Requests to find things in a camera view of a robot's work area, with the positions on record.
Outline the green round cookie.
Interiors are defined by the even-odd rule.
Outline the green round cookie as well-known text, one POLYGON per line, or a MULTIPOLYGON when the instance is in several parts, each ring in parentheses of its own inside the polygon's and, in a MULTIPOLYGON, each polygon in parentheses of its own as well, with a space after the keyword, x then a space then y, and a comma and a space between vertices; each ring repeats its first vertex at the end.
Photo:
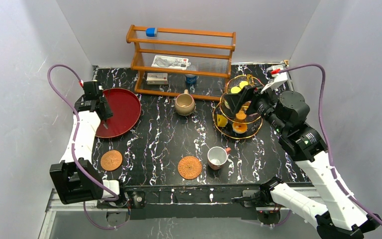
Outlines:
POLYGON ((235 86, 235 87, 232 87, 231 89, 230 89, 230 93, 232 93, 232 94, 237 94, 237 93, 239 93, 239 92, 241 92, 241 88, 240 87, 238 87, 238 86, 235 86))

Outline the orange round cookie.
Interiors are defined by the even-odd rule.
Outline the orange round cookie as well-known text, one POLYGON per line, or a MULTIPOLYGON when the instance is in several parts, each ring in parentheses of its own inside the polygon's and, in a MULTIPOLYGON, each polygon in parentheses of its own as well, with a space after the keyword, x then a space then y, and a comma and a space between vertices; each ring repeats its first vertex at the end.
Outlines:
POLYGON ((245 86, 247 86, 247 85, 249 85, 249 83, 247 82, 247 81, 241 81, 240 83, 239 83, 239 88, 244 88, 245 86))
POLYGON ((247 115, 245 114, 244 111, 239 111, 236 115, 235 115, 236 119, 239 120, 239 121, 243 121, 246 119, 247 115))

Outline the yellow striped toy cake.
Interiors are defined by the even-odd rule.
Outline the yellow striped toy cake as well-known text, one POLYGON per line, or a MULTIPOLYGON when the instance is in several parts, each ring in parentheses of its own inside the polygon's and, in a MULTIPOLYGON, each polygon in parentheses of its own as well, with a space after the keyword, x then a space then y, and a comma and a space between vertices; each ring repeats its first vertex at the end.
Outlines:
POLYGON ((216 115, 216 125, 218 127, 225 127, 228 124, 228 119, 222 115, 222 114, 217 114, 216 115))

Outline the three-tier glass gold stand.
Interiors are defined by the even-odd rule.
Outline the three-tier glass gold stand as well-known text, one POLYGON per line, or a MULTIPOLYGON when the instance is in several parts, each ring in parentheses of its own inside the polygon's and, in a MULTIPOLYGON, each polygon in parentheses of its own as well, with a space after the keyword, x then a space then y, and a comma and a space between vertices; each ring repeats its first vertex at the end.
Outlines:
MULTIPOLYGON (((249 86, 263 86, 264 84, 261 83, 261 81, 252 76, 252 75, 238 75, 226 84, 226 92, 230 93, 230 89, 235 86, 239 86, 239 83, 241 81, 247 81, 249 83, 249 86)), ((250 101, 246 102, 240 109, 240 111, 244 111, 246 114, 246 110, 248 106, 250 105, 250 101)), ((228 103, 223 99, 223 97, 220 98, 220 102, 217 104, 217 106, 214 108, 212 117, 214 121, 214 127, 222 133, 224 136, 230 137, 232 139, 246 139, 246 138, 251 138, 254 135, 258 133, 260 130, 263 120, 259 114, 254 114, 246 117, 245 120, 239 121, 236 119, 234 116, 233 118, 228 117, 225 113, 229 110, 229 105, 228 103), (225 127, 218 127, 216 125, 216 115, 217 114, 222 114, 228 119, 228 124, 225 127), (243 134, 237 134, 233 131, 232 129, 232 124, 234 122, 240 122, 240 123, 245 123, 248 126, 248 130, 243 133, 243 134)))

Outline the orange white round cake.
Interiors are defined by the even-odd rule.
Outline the orange white round cake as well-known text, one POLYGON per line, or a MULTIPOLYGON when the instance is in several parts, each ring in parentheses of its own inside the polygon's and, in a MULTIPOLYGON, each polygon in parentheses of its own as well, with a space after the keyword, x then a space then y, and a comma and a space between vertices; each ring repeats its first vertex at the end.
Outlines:
POLYGON ((248 130, 248 126, 245 123, 234 122, 232 124, 232 129, 237 134, 243 134, 248 130))

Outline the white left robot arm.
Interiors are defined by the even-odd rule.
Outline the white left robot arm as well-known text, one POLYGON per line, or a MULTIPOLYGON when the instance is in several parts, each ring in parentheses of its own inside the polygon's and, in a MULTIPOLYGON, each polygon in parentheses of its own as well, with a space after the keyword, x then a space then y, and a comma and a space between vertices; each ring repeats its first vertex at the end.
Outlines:
POLYGON ((92 163, 96 131, 113 113, 98 81, 81 85, 84 94, 72 106, 70 139, 60 162, 50 166, 51 179, 63 204, 105 200, 123 207, 128 203, 128 193, 118 181, 101 179, 92 163))

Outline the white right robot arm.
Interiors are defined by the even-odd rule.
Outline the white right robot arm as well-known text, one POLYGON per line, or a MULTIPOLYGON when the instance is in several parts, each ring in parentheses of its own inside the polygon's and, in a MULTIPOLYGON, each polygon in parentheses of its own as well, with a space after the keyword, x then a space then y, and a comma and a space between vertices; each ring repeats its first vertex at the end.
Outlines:
POLYGON ((259 114, 279 134, 279 144, 309 177, 322 199, 318 203, 295 191, 278 177, 260 186, 259 197, 266 206, 280 204, 310 223, 323 239, 362 239, 379 227, 376 214, 356 205, 329 162, 327 145, 306 117, 310 111, 303 95, 245 86, 236 94, 225 94, 226 114, 238 114, 249 103, 246 114, 259 114))

